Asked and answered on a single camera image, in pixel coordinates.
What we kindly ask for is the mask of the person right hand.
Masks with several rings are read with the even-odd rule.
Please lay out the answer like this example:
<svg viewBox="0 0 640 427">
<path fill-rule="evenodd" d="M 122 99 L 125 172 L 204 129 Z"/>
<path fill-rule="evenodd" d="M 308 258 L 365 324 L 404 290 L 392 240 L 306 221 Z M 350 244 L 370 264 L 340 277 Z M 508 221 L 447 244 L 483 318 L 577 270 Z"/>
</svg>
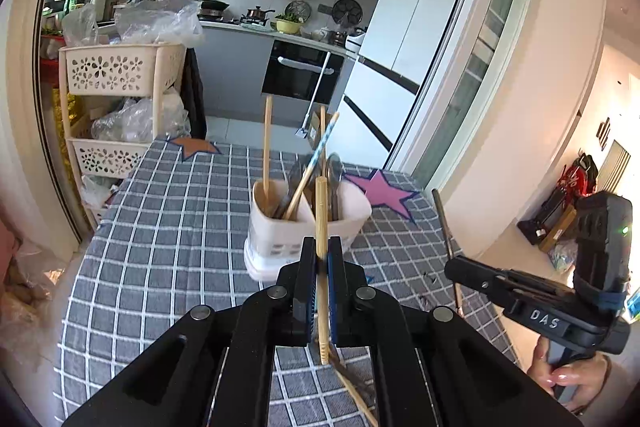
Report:
<svg viewBox="0 0 640 427">
<path fill-rule="evenodd" d="M 605 355 L 597 353 L 591 359 L 575 361 L 552 369 L 548 363 L 549 348 L 550 341 L 540 336 L 527 375 L 543 387 L 549 395 L 552 395 L 553 388 L 556 386 L 575 387 L 573 398 L 564 404 L 567 410 L 578 412 L 588 407 L 597 398 L 605 384 L 610 370 L 610 361 Z"/>
</svg>

